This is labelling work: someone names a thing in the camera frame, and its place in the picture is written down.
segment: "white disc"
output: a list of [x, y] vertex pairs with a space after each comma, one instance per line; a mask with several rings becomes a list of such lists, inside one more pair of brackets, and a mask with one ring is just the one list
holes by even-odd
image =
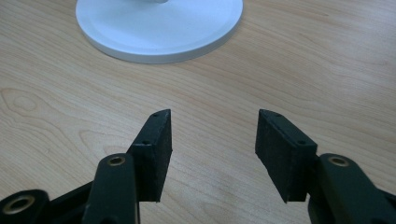
[[224, 44], [243, 11], [243, 0], [155, 1], [161, 0], [78, 0], [76, 16], [84, 35], [105, 54], [175, 63]]

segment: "metal ring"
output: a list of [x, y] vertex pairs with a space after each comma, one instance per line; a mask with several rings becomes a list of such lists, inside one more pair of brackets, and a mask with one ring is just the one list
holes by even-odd
[[349, 162], [346, 159], [337, 156], [330, 157], [329, 162], [337, 166], [342, 166], [342, 167], [349, 166]]
[[32, 195], [21, 195], [18, 198], [7, 203], [3, 208], [3, 213], [6, 215], [17, 214], [26, 208], [30, 207], [35, 202], [35, 197]]
[[125, 158], [123, 157], [113, 157], [107, 161], [107, 164], [110, 166], [118, 166], [125, 163]]

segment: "black mechanical linkage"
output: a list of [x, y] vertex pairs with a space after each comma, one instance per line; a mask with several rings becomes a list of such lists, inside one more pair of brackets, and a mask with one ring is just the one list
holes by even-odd
[[396, 223], [395, 196], [375, 187], [356, 162], [316, 155], [317, 144], [275, 112], [260, 110], [256, 154], [283, 201], [303, 202], [315, 224]]
[[139, 202], [159, 202], [172, 154], [171, 110], [151, 115], [127, 153], [102, 159], [94, 180], [50, 201], [39, 189], [0, 202], [1, 224], [140, 223]]

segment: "white stand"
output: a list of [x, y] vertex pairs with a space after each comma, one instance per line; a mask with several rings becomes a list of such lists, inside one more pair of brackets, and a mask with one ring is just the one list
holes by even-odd
[[135, 63], [175, 63], [218, 48], [243, 0], [78, 0], [82, 32], [96, 48]]

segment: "wooden surface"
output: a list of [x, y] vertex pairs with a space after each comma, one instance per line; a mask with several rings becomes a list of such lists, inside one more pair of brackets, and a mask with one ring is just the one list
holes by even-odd
[[395, 194], [395, 1], [244, 4], [220, 49], [146, 65], [93, 48], [76, 0], [0, 1], [0, 198], [44, 189], [53, 199], [89, 182], [165, 108], [174, 153], [142, 223], [309, 223], [306, 203], [283, 204], [254, 154], [260, 108]]

